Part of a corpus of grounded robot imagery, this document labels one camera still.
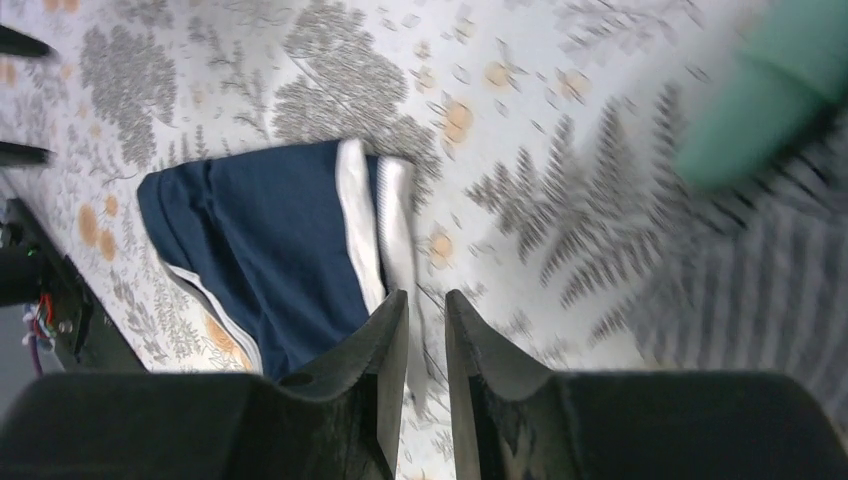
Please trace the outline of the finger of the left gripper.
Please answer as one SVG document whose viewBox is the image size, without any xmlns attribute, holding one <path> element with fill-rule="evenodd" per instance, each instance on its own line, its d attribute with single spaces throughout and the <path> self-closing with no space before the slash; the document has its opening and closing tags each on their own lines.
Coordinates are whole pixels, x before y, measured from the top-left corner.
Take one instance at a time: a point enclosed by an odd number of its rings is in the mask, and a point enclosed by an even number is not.
<svg viewBox="0 0 848 480">
<path fill-rule="evenodd" d="M 47 165 L 52 152 L 43 148 L 0 142 L 0 164 L 2 167 L 31 167 Z"/>
</svg>

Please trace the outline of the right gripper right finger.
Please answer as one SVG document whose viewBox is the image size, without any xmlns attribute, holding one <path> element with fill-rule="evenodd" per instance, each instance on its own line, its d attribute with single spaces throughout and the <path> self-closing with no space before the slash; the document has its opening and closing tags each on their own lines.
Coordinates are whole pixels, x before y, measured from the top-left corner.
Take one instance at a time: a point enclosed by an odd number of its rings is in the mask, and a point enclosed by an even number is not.
<svg viewBox="0 0 848 480">
<path fill-rule="evenodd" d="M 843 479 L 819 404 L 788 377 L 555 371 L 445 299 L 460 479 Z"/>
</svg>

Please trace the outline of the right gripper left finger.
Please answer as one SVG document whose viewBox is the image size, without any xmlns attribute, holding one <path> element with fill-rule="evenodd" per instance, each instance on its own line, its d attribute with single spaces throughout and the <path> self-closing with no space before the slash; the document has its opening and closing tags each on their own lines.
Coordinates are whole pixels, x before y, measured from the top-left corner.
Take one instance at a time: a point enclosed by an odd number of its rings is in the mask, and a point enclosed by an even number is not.
<svg viewBox="0 0 848 480">
<path fill-rule="evenodd" d="M 246 373 L 63 373 L 1 423 L 5 479 L 391 479 L 408 300 L 274 382 Z"/>
</svg>

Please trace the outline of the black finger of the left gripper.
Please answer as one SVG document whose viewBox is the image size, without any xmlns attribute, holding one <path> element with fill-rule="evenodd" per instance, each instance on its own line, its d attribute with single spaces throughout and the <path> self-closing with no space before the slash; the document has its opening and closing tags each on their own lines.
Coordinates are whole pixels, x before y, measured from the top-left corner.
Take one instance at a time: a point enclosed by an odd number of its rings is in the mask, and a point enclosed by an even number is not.
<svg viewBox="0 0 848 480">
<path fill-rule="evenodd" d="M 1 25 L 0 52 L 24 58 L 47 58 L 53 54 L 53 49 L 43 41 Z"/>
</svg>

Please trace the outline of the navy blue white-trimmed underwear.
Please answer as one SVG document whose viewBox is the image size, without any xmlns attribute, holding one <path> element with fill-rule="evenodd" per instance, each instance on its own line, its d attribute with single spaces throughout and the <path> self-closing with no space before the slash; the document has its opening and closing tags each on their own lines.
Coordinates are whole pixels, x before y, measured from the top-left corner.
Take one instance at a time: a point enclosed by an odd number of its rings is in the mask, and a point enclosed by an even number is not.
<svg viewBox="0 0 848 480">
<path fill-rule="evenodd" d="M 137 199 L 171 279 L 280 380 L 414 290 L 413 172 L 331 140 L 153 172 Z"/>
</svg>

